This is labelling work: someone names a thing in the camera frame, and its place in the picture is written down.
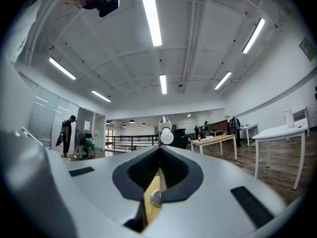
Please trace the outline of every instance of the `white cylinder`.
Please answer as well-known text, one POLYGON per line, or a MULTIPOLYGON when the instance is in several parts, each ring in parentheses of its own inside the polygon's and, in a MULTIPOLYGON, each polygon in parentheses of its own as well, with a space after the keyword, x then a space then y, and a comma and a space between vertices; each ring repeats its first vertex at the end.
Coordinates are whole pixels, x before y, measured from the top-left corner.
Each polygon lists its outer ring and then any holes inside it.
POLYGON ((292 109, 288 108, 284 110, 284 113, 285 113, 286 126, 288 128, 293 128, 295 126, 295 122, 294 122, 292 109))

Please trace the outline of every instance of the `white tabletop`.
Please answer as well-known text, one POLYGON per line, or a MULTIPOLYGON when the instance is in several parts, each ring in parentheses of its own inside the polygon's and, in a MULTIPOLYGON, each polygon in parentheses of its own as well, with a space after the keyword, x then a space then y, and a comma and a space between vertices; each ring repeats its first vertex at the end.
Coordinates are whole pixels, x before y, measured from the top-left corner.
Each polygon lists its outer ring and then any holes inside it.
POLYGON ((293 128, 288 128, 285 124, 279 127, 266 129, 262 131, 261 133, 259 133, 258 135, 254 136, 253 139, 263 139, 263 138, 269 138, 269 137, 285 136, 285 135, 289 135, 289 134, 304 131, 304 130, 307 130, 306 118, 296 121, 295 127, 293 128))
POLYGON ((258 124, 250 125, 250 126, 248 126, 247 128, 245 128, 245 127, 240 128, 240 131, 246 130, 246 129, 250 129, 250 128, 253 128, 253 127, 255 127, 255 126, 258 126, 258 124))

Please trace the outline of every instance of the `paper sign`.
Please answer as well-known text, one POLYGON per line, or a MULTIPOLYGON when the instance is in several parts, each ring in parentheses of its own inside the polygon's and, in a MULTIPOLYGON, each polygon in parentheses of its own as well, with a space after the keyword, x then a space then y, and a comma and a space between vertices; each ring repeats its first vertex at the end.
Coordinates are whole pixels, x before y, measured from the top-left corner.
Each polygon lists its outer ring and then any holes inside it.
POLYGON ((85 121, 84 130, 89 130, 89 127, 90 127, 90 122, 89 121, 85 121))

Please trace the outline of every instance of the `white table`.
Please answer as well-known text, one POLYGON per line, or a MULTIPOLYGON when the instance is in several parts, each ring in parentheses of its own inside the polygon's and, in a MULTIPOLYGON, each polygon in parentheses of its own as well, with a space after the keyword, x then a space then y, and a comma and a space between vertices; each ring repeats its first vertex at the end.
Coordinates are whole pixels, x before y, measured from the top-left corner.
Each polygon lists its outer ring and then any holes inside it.
POLYGON ((254 177, 258 177, 259 171, 259 142, 267 141, 267 154, 266 154, 266 167, 269 167, 269 142, 271 140, 279 140, 289 137, 301 137, 301 157, 299 160, 298 172, 295 180, 295 184, 293 189, 296 189, 298 186, 299 179, 301 178, 302 169, 304 165, 304 157, 305 157, 305 130, 307 130, 308 124, 307 119, 301 119, 295 122, 295 127, 288 128, 286 125, 266 129, 254 136, 253 139, 256 141, 256 171, 254 177))
POLYGON ((258 124, 254 124, 254 125, 248 126, 247 128, 241 128, 240 129, 240 131, 246 131, 246 133, 247 133, 248 146, 250 146, 249 129, 254 128, 254 127, 257 128, 257 133, 258 133, 259 132, 258 131, 258 124))
POLYGON ((305 118, 307 119, 307 137, 309 137, 309 123, 308 123, 309 119, 308 119, 308 116, 307 116, 307 109, 306 109, 306 107, 295 111, 295 112, 293 113, 293 117, 300 116, 301 114, 304 114, 304 115, 305 115, 305 118))
POLYGON ((200 154, 203 154, 203 146, 220 143, 220 155, 222 156, 222 143, 221 142, 229 140, 229 139, 233 140, 234 160, 237 160, 236 135, 220 135, 220 136, 213 137, 212 140, 205 141, 205 142, 198 141, 198 140, 192 140, 190 142, 191 146, 192 146, 192 152, 194 151, 194 145, 198 145, 200 154))
POLYGON ((208 132, 208 136, 210 136, 210 134, 213 133, 214 136, 216 137, 216 136, 217 136, 216 134, 217 134, 218 132, 222 132, 222 135, 223 135, 223 130, 216 130, 216 131, 209 131, 209 132, 208 132))

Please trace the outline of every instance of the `black shirt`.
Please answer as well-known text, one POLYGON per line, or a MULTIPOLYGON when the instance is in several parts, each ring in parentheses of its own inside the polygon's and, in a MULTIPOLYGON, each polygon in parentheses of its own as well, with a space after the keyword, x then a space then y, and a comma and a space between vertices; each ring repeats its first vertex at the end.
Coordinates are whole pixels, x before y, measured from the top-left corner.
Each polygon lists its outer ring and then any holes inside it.
POLYGON ((64 139, 66 138, 66 128, 69 128, 68 129, 68 140, 70 140, 70 136, 71 136, 71 123, 70 123, 70 121, 69 120, 67 120, 66 122, 65 122, 65 134, 64 134, 64 139))

